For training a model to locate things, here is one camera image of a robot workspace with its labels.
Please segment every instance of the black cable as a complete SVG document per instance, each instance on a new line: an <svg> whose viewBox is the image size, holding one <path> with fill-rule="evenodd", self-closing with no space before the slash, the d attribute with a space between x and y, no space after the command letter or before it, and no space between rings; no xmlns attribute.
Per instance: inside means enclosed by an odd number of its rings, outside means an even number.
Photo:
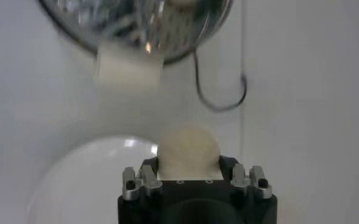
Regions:
<svg viewBox="0 0 359 224"><path fill-rule="evenodd" d="M193 58L194 58L194 66L196 69L196 88L197 88L198 98L209 110L215 113L223 113L238 108L244 102L247 96L247 78L244 74L241 75L241 83L243 84L243 95L241 96L240 100L237 103L222 107L222 106L216 106L215 104L211 103L208 99L206 99L206 97L202 93L201 84L199 81L199 65L198 65L197 50L193 52Z"/></svg>

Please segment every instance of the white wall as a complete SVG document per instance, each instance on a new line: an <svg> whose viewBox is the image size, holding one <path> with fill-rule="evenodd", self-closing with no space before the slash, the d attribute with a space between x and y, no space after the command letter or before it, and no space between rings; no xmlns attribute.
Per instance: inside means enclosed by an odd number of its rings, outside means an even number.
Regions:
<svg viewBox="0 0 359 224"><path fill-rule="evenodd" d="M359 1L246 2L246 165L279 223L359 223Z"/></svg>

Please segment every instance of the white background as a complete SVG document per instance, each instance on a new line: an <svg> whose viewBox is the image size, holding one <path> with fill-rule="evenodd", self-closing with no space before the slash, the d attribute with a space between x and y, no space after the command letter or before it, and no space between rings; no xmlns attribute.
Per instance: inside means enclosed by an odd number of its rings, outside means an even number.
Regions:
<svg viewBox="0 0 359 224"><path fill-rule="evenodd" d="M236 0L200 49L217 102L238 97L245 64L244 108L220 116L197 102L188 58L164 72L172 94L161 113L122 123L97 110L93 61L83 57L35 1L0 0L0 223L25 223L39 180L85 138L158 139L182 123L208 127L224 154L265 168L279 223L359 223L359 0Z"/></svg>

